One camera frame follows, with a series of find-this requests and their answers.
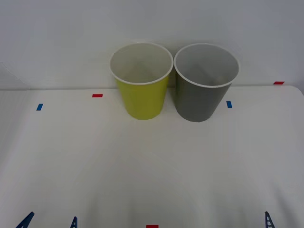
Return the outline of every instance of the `white tabletop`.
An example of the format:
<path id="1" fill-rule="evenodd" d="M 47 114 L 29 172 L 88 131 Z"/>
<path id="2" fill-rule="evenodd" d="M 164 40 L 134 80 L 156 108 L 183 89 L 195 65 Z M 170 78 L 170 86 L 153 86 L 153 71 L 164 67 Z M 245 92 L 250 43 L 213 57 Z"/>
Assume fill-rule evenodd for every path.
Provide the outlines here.
<path id="1" fill-rule="evenodd" d="M 31 211 L 31 228 L 304 227 L 304 96 L 232 87 L 192 123 L 169 92 L 139 121 L 116 89 L 1 91 L 0 227 Z"/>

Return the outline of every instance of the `paper cup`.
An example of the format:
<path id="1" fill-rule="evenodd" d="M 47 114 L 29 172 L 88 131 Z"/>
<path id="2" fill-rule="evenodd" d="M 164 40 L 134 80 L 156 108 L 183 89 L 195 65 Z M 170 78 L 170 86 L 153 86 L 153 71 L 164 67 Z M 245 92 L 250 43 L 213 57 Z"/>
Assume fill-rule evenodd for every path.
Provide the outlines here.
<path id="1" fill-rule="evenodd" d="M 232 81 L 239 64 L 227 50 L 211 44 L 183 47 L 174 58 L 177 112 L 186 120 L 209 119 Z"/>
<path id="2" fill-rule="evenodd" d="M 135 43 L 113 54 L 110 70 L 131 116 L 148 120 L 161 112 L 172 68 L 171 53 L 157 44 Z"/>

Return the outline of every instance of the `blue clamp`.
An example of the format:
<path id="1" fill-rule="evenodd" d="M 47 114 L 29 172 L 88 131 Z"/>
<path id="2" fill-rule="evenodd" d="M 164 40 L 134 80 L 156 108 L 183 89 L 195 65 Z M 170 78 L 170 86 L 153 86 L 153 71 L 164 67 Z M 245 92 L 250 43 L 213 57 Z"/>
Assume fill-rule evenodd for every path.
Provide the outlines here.
<path id="1" fill-rule="evenodd" d="M 77 228 L 77 217 L 74 217 L 72 225 L 70 228 Z"/>
<path id="2" fill-rule="evenodd" d="M 20 222 L 20 224 L 16 228 L 28 228 L 29 223 L 31 222 L 32 218 L 34 217 L 34 212 L 28 214 L 28 216 L 25 217 L 25 219 Z"/>
<path id="3" fill-rule="evenodd" d="M 270 214 L 266 211 L 265 212 L 265 227 L 266 228 L 275 228 L 274 223 L 272 222 L 271 218 L 270 218 Z"/>

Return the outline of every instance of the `blue tape marker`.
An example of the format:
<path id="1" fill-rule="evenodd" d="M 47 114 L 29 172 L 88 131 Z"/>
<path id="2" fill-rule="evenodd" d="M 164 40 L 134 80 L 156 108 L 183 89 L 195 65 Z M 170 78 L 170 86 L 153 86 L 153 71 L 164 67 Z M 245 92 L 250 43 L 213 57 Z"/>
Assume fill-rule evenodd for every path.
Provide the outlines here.
<path id="1" fill-rule="evenodd" d="M 38 104 L 36 111 L 41 111 L 43 104 Z"/>
<path id="2" fill-rule="evenodd" d="M 231 101 L 226 101 L 226 103 L 227 103 L 227 107 L 228 107 L 228 108 L 232 108 Z"/>

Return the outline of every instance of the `red marker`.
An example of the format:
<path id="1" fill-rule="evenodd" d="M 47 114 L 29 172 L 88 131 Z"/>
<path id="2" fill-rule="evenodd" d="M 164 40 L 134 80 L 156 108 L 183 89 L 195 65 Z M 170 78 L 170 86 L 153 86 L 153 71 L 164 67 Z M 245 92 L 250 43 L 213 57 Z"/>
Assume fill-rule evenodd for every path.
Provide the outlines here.
<path id="1" fill-rule="evenodd" d="M 92 97 L 103 97 L 103 94 L 93 94 Z"/>
<path id="2" fill-rule="evenodd" d="M 284 82 L 279 82 L 279 81 L 274 82 L 274 85 L 283 85 L 283 84 Z"/>

